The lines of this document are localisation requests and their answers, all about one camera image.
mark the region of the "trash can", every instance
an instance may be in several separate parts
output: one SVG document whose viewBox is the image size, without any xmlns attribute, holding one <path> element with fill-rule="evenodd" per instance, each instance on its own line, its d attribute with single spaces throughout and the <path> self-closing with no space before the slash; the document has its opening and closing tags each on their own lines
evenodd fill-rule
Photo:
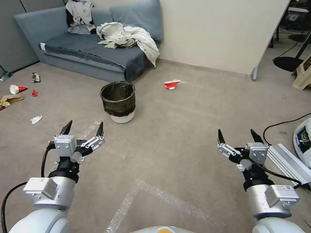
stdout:
<svg viewBox="0 0 311 233">
<path fill-rule="evenodd" d="M 115 82 L 100 90 L 104 110 L 116 123 L 126 123 L 135 115 L 135 87 L 127 82 Z"/>
</svg>

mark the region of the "plastic bottle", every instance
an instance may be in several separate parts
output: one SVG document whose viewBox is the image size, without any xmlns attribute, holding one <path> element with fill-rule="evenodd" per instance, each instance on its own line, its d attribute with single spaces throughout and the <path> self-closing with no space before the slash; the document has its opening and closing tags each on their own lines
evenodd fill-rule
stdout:
<svg viewBox="0 0 311 233">
<path fill-rule="evenodd" d="M 11 71 L 5 71 L 0 77 L 0 82 L 4 82 L 5 80 L 9 79 L 11 76 L 12 76 Z"/>
</svg>

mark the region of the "white cloth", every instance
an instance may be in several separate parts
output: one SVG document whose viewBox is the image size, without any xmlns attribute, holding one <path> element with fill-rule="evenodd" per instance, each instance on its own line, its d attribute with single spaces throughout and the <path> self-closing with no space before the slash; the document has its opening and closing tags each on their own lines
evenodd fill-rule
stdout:
<svg viewBox="0 0 311 233">
<path fill-rule="evenodd" d="M 97 35 L 105 40 L 99 44 L 106 44 L 107 48 L 116 48 L 117 45 L 124 47 L 132 47 L 133 40 L 138 47 L 146 54 L 148 60 L 155 66 L 156 59 L 160 55 L 159 49 L 155 41 L 145 29 L 139 27 L 123 27 L 118 22 L 105 23 L 96 28 Z"/>
<path fill-rule="evenodd" d="M 76 34 L 90 34 L 95 25 L 90 24 L 92 21 L 91 8 L 93 4 L 90 0 L 68 0 L 66 9 L 73 16 L 74 22 L 68 28 L 68 32 Z"/>
</svg>

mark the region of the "sofa armrest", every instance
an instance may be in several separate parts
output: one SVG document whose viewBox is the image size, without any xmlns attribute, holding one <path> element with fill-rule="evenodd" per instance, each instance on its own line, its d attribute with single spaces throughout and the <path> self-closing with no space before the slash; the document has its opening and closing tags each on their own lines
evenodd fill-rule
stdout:
<svg viewBox="0 0 311 233">
<path fill-rule="evenodd" d="M 44 54 L 38 44 L 68 31 L 65 7 L 23 13 L 14 18 L 36 55 L 43 62 Z"/>
</svg>

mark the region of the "wall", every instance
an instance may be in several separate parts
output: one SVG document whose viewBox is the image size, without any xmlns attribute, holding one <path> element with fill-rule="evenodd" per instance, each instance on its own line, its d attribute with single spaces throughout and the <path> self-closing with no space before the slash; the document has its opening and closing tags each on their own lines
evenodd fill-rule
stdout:
<svg viewBox="0 0 311 233">
<path fill-rule="evenodd" d="M 102 8 L 134 1 L 92 0 Z M 160 58 L 246 74 L 258 65 L 289 2 L 160 1 L 164 24 Z"/>
<path fill-rule="evenodd" d="M 63 0 L 9 0 L 0 1 L 0 65 L 9 71 L 16 71 L 38 61 L 14 15 L 25 12 L 64 6 Z"/>
</svg>

